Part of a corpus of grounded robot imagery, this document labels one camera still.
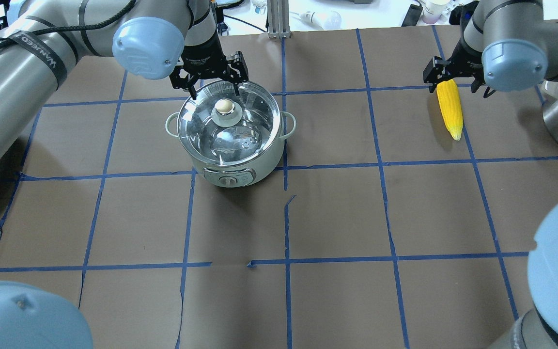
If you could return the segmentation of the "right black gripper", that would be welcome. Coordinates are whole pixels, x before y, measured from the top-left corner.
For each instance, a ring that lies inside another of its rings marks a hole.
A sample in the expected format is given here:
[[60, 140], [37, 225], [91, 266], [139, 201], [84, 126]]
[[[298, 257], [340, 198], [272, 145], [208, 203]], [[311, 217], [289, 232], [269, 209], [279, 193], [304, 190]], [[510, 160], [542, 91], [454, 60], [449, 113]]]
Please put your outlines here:
[[[423, 82], [428, 85], [430, 93], [433, 93], [444, 81], [454, 78], [472, 78], [472, 93], [483, 86], [482, 53], [465, 47], [456, 47], [450, 59], [432, 57], [423, 70]], [[487, 86], [482, 97], [489, 98], [494, 93], [496, 89]]]

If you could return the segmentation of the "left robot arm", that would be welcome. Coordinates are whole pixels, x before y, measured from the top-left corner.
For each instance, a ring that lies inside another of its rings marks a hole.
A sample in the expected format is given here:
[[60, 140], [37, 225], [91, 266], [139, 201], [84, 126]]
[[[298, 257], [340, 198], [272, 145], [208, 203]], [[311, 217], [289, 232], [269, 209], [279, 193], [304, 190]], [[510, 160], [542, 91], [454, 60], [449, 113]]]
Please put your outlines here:
[[[81, 58], [114, 57], [196, 96], [199, 79], [248, 81], [226, 57], [208, 0], [12, 0], [0, 37], [0, 159]], [[0, 349], [91, 349], [80, 310], [51, 292], [0, 281]]]

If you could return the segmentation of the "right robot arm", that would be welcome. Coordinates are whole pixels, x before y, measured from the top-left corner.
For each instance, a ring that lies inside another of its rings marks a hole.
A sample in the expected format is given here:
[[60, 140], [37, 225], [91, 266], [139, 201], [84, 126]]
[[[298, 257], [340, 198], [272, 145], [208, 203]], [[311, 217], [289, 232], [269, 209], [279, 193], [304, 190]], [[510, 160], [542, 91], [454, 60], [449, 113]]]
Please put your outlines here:
[[[487, 98], [542, 84], [542, 123], [558, 143], [558, 21], [545, 20], [541, 0], [474, 0], [452, 10], [461, 35], [449, 58], [432, 57], [423, 71], [430, 93], [454, 78], [473, 79]], [[558, 204], [538, 226], [527, 256], [533, 307], [491, 345], [492, 349], [558, 349]]]

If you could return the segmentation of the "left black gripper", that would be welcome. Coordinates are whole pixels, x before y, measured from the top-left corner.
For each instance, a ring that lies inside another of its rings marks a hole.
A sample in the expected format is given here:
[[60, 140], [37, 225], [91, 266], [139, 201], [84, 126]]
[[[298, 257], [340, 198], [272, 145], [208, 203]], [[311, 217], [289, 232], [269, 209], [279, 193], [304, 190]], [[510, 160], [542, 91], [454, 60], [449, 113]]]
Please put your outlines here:
[[226, 56], [220, 46], [185, 46], [174, 71], [169, 75], [174, 89], [188, 91], [193, 101], [197, 100], [195, 84], [200, 79], [220, 79], [230, 82], [234, 93], [240, 96], [239, 86], [249, 81], [249, 72], [244, 54], [237, 50]]

